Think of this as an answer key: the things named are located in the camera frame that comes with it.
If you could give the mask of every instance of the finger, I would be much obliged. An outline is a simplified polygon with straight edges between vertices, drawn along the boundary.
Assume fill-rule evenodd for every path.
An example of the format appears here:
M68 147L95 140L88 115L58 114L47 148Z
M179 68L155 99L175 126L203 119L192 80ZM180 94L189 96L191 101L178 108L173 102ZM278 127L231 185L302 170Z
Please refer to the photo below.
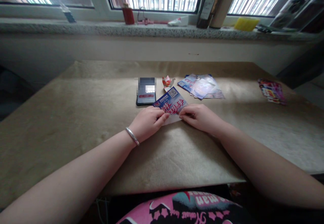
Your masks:
M180 119L182 119L183 121L187 122L188 124L190 125L194 125L195 123L195 119L193 119L192 117L188 116L188 115L181 115L180 116Z
M184 107L180 111L179 116L184 115L184 114L195 114L195 111L196 111L195 106L189 105L189 106Z
M159 110L153 110L154 116L156 118L161 117L165 112L162 109Z
M156 125L158 128L160 128L163 123L169 118L170 114L165 113L163 114L155 123L154 125Z

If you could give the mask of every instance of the yellow sponge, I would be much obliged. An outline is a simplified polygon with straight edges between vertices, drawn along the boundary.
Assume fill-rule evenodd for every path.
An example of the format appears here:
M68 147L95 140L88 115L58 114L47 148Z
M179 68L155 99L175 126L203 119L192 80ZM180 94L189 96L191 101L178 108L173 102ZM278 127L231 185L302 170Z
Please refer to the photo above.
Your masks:
M260 19L239 17L234 28L241 31L252 31L259 23Z

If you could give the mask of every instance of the hand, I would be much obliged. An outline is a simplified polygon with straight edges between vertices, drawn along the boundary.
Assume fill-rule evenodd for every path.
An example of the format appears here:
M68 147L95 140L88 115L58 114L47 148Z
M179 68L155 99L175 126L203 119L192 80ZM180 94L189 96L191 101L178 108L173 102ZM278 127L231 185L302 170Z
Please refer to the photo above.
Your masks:
M140 111L129 126L129 129L141 143L154 135L168 117L169 114L165 113L162 109L149 106Z
M190 104L179 113L181 119L198 130L216 135L221 132L226 122L204 104Z

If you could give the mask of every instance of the left hand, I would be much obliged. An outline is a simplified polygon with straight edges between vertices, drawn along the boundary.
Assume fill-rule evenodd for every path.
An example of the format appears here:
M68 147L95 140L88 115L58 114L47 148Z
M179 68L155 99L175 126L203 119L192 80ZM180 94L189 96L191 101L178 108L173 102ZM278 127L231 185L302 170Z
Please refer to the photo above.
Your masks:
M168 117L169 114L165 113L162 109L149 106L140 111L129 126L129 129L141 143L154 135Z

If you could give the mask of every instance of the forearm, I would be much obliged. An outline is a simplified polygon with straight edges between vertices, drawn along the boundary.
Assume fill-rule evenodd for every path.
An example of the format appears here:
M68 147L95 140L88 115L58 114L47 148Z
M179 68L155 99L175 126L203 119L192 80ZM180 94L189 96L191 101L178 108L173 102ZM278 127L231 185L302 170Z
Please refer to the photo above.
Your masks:
M324 186L313 177L230 124L218 132L228 154L265 196L287 205L324 208Z
M135 146L122 131L55 171L0 214L1 223L75 223Z

